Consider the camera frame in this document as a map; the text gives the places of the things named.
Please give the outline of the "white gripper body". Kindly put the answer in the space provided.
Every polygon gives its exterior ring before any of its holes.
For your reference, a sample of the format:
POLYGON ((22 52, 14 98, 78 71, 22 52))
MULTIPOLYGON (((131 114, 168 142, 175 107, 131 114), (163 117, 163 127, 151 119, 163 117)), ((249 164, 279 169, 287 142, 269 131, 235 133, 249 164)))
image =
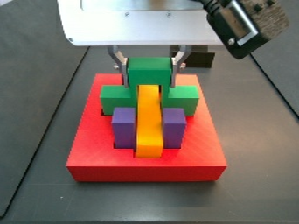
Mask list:
POLYGON ((192 0, 57 0, 74 46, 215 46, 201 4, 192 0))

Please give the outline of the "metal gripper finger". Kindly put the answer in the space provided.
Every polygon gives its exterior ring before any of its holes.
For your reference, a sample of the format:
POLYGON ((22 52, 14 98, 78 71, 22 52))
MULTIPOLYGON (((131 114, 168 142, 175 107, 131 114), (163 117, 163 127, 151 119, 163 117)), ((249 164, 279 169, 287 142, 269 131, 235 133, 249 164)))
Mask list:
POLYGON ((180 45, 179 51, 172 57, 172 77, 171 77, 171 87, 175 87, 176 74, 181 70, 183 62, 188 58, 192 52, 192 47, 189 45, 180 45))
POLYGON ((124 87, 127 88, 128 87, 127 57, 123 55, 116 45, 111 45, 107 48, 107 52, 112 60, 116 62, 116 69, 119 70, 121 74, 123 84, 124 84, 124 87))

